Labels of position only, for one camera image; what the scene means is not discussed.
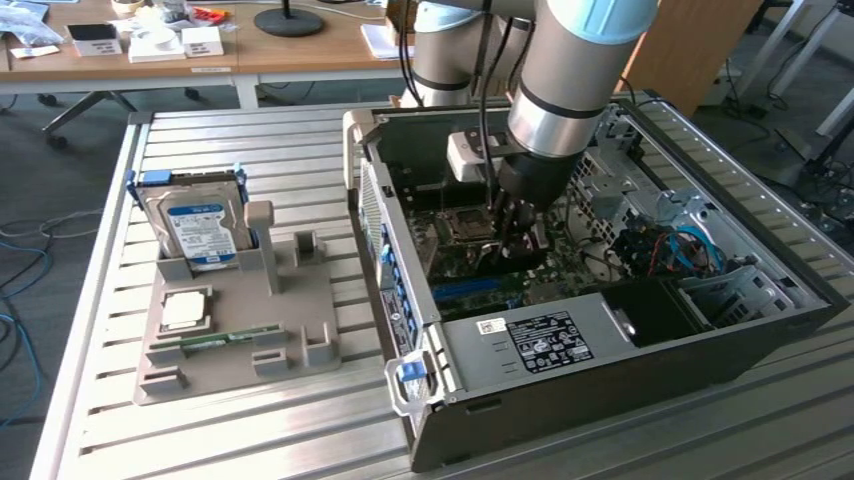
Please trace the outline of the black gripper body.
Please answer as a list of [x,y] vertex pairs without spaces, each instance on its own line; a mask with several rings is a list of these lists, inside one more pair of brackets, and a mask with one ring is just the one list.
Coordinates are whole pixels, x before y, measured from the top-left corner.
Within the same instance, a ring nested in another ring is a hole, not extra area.
[[507,155],[497,174],[501,201],[547,210],[563,195],[583,156],[584,151],[555,158],[527,152]]

